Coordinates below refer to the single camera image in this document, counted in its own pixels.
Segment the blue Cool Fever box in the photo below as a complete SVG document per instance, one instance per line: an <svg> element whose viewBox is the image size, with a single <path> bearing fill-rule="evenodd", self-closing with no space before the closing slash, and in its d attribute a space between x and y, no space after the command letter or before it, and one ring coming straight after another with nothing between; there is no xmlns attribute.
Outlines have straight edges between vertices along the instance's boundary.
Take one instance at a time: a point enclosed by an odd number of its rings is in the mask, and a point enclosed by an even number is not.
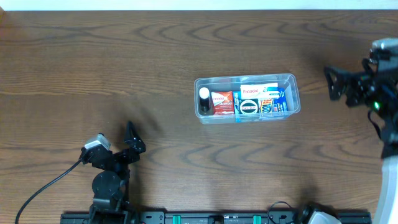
<svg viewBox="0 0 398 224"><path fill-rule="evenodd" d="M285 91L283 88L279 88L279 98L269 98L269 99L258 99L259 100L259 112L256 114L240 114L238 112L238 103L239 100L243 100L241 98L240 91L233 92L233 100L234 100L234 113L236 116L248 116L248 115L269 115L269 114L277 114L281 112L287 112L287 100L285 97Z"/></svg>

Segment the white Panadol box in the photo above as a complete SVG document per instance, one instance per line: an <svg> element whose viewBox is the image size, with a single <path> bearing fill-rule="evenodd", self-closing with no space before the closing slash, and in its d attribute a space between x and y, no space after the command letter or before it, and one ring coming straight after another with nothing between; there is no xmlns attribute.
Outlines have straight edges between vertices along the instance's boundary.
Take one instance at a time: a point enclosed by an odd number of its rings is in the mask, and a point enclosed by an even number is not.
<svg viewBox="0 0 398 224"><path fill-rule="evenodd" d="M279 98L278 83L265 83L253 85L241 85L241 98L248 99L269 99Z"/></svg>

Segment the clear plastic container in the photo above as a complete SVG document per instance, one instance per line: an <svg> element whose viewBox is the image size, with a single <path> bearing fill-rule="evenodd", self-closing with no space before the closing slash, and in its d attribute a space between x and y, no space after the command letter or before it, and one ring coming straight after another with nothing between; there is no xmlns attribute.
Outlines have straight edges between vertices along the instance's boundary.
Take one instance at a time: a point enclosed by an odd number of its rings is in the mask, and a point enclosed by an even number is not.
<svg viewBox="0 0 398 224"><path fill-rule="evenodd" d="M269 115L244 115L236 116L229 115L214 115L213 102L211 99L211 109L206 114L200 110L199 104L199 89L207 87L211 92L214 91L240 91L241 85L265 84L265 83L278 83L279 88L285 91L287 100L288 111L277 114ZM297 88L297 82L294 75L289 73L272 74L272 75L241 75L232 77L213 77L213 78L199 78L195 81L195 113L203 124L221 124L221 123L247 123L247 122L260 122L277 119L285 119L290 115L300 111L300 98Z"/></svg>

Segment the dark syrup bottle white cap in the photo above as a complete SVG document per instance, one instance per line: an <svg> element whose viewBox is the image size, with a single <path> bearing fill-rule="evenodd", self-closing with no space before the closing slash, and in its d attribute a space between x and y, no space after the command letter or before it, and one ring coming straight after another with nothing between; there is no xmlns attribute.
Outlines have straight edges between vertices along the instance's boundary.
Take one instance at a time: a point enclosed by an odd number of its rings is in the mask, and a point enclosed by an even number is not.
<svg viewBox="0 0 398 224"><path fill-rule="evenodd" d="M211 95L207 87L199 89L199 104L200 110L203 114L206 114L211 109Z"/></svg>

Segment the dark green ointment box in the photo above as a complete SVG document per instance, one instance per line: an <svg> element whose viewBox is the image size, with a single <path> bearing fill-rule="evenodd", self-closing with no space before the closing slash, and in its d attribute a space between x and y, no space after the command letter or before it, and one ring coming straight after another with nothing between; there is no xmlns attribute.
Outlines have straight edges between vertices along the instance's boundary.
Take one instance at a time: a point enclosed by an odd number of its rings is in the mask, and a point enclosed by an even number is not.
<svg viewBox="0 0 398 224"><path fill-rule="evenodd" d="M240 114L256 114L259 112L259 100L247 99L239 100L238 112Z"/></svg>

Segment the red Panadol ActiFast box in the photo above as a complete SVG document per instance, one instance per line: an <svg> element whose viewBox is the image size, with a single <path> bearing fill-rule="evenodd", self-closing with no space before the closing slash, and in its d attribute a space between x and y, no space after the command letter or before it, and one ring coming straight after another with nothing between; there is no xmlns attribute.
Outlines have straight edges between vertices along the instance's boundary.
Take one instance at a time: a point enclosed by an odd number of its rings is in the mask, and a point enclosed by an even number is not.
<svg viewBox="0 0 398 224"><path fill-rule="evenodd" d="M232 91L211 92L214 115L234 114L234 100Z"/></svg>

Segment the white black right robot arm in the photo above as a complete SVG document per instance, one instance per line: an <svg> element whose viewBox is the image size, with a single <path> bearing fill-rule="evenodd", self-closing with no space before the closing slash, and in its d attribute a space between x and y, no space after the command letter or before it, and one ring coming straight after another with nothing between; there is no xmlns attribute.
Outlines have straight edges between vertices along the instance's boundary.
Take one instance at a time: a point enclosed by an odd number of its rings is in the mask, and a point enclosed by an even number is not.
<svg viewBox="0 0 398 224"><path fill-rule="evenodd" d="M330 100L346 97L350 108L365 105L383 142L382 185L374 223L397 223L397 49L371 49L363 71L325 67Z"/></svg>

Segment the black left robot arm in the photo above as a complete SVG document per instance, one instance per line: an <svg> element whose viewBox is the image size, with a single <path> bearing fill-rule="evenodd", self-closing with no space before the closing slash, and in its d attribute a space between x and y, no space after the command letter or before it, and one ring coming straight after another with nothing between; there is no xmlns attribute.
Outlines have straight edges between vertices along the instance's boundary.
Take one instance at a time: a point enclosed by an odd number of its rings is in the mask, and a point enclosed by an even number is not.
<svg viewBox="0 0 398 224"><path fill-rule="evenodd" d="M129 201L129 165L140 160L146 145L132 122L126 125L124 143L128 148L113 153L111 143L101 133L91 138L81 149L79 159L101 169L92 182L93 203L89 223L139 223L139 214Z"/></svg>

